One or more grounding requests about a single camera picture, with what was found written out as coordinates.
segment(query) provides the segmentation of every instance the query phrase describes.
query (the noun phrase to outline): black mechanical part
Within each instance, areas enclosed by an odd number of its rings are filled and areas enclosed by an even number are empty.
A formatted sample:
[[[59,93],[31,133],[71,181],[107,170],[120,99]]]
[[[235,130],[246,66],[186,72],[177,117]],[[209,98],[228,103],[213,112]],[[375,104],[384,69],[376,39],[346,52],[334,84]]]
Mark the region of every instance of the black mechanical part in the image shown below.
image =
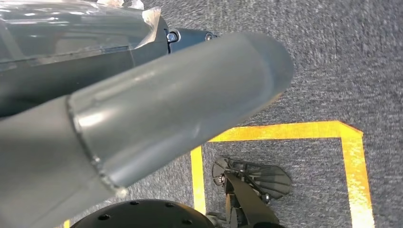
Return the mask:
[[[266,203],[271,198],[278,200],[290,192],[291,178],[278,166],[259,165],[220,157],[214,162],[212,168],[216,185],[225,183],[225,171],[233,172],[249,184]]]
[[[169,43],[169,53],[174,53],[198,43],[213,40],[217,37],[218,36],[208,31],[186,28],[173,28],[167,35]]]
[[[186,205],[141,199],[102,208],[71,228],[214,228],[207,217]]]
[[[277,166],[221,157],[212,168],[213,180],[224,186],[226,219],[231,228],[281,228],[266,205],[290,192],[290,177]]]

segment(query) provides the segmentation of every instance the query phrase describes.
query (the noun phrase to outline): gray cylinder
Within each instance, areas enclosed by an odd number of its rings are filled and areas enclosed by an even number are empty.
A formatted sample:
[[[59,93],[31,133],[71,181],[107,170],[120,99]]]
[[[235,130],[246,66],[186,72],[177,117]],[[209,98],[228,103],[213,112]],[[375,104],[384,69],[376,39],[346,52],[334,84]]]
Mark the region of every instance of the gray cylinder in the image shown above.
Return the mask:
[[[68,103],[100,172],[128,187],[264,108],[292,75],[280,43],[231,34],[77,91]]]
[[[0,122],[0,227],[51,228],[245,120],[290,84],[284,47],[230,34]]]

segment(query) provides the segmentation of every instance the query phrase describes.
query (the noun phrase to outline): yellow tape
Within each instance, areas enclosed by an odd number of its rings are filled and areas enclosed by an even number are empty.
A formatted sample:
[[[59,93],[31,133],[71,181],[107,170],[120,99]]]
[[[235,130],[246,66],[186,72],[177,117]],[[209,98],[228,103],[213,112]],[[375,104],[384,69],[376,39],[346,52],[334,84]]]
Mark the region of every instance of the yellow tape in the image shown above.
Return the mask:
[[[365,166],[363,133],[340,121],[288,123],[270,126],[236,127],[210,142],[341,138],[353,228],[373,228],[371,196]],[[194,207],[205,214],[202,149],[191,152]]]
[[[373,228],[371,195],[361,137],[341,138],[353,228]]]
[[[70,228],[70,220],[64,221],[63,228]]]
[[[194,208],[203,215],[206,214],[206,198],[204,196],[203,158],[202,147],[192,150],[192,184]]]

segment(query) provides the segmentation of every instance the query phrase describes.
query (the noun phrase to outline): clear plastic sheet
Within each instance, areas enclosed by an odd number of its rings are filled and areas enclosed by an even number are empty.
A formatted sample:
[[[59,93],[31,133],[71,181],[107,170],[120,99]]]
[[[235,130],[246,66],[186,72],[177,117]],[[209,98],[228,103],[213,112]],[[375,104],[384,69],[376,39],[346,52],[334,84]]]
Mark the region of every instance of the clear plastic sheet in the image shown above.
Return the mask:
[[[155,41],[160,8],[146,11],[75,0],[0,4],[0,70],[127,51]]]

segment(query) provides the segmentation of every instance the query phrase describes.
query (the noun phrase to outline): screw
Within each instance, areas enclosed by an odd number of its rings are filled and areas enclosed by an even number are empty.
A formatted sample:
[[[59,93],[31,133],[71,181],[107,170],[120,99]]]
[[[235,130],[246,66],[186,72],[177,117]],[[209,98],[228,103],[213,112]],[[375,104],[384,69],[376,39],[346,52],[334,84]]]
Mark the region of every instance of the screw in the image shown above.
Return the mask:
[[[220,176],[219,180],[220,180],[221,183],[224,183],[224,182],[225,182],[225,176],[224,176],[224,174]]]
[[[166,39],[168,40],[168,42],[175,42],[178,40],[178,37],[176,36],[175,33],[170,32],[168,33],[168,35],[166,35]]]
[[[212,33],[207,33],[206,34],[206,41],[212,40],[215,38],[215,35],[213,35]]]
[[[270,202],[270,195],[268,195],[267,193],[262,197],[265,203],[269,203]]]

